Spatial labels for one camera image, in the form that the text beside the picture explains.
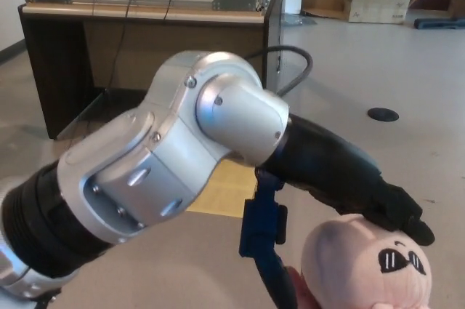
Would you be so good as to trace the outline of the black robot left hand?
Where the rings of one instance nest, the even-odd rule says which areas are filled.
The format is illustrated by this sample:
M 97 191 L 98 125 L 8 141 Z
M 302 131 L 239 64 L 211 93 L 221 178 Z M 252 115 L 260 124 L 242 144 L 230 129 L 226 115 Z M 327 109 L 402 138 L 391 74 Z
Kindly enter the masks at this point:
M 296 308 L 291 277 L 275 252 L 286 241 L 286 206 L 275 193 L 288 183 L 308 191 L 340 215 L 361 214 L 388 231 L 402 231 L 421 246 L 434 243 L 422 208 L 401 187 L 389 184 L 353 144 L 322 126 L 290 116 L 273 154 L 255 169 L 257 187 L 246 200 L 239 254 L 251 258 L 275 307 Z

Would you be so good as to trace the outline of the person's bare hand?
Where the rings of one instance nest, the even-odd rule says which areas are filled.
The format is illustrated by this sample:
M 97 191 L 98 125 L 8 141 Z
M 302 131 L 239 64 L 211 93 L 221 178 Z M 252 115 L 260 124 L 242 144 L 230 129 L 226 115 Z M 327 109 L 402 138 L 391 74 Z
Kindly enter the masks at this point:
M 299 308 L 428 308 L 432 276 L 408 264 L 383 272 L 378 265 L 288 267 Z

